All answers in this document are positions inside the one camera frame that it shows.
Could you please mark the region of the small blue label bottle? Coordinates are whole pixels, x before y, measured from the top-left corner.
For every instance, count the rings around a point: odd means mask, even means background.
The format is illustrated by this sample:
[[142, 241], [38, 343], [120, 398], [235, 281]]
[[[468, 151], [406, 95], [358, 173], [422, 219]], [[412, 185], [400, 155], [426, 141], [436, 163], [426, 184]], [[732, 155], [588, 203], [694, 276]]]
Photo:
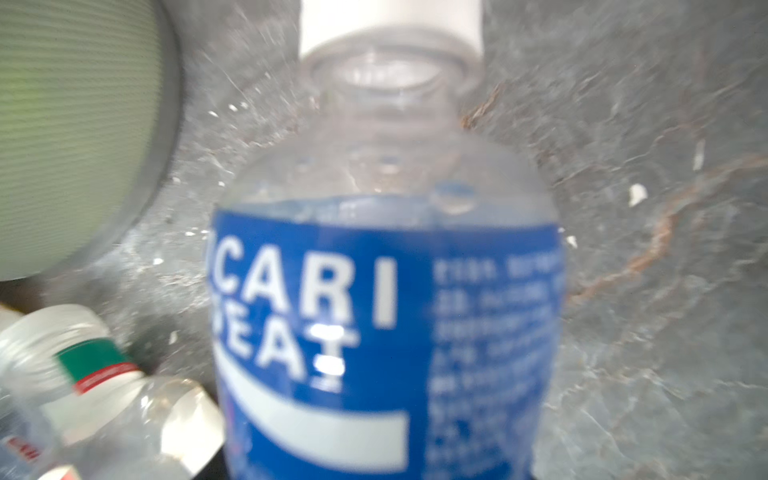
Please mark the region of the small blue label bottle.
[[565, 293], [535, 163], [462, 129], [479, 1], [305, 1], [314, 127], [206, 258], [234, 479], [529, 479]]

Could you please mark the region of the red label bottle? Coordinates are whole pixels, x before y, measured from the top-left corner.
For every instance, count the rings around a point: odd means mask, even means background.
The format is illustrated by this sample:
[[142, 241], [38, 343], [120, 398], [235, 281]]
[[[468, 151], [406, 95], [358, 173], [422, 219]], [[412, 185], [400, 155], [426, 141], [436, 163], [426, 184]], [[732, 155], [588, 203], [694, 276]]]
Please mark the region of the red label bottle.
[[224, 445], [206, 390], [145, 373], [85, 306], [3, 306], [1, 385], [80, 479], [194, 479]]

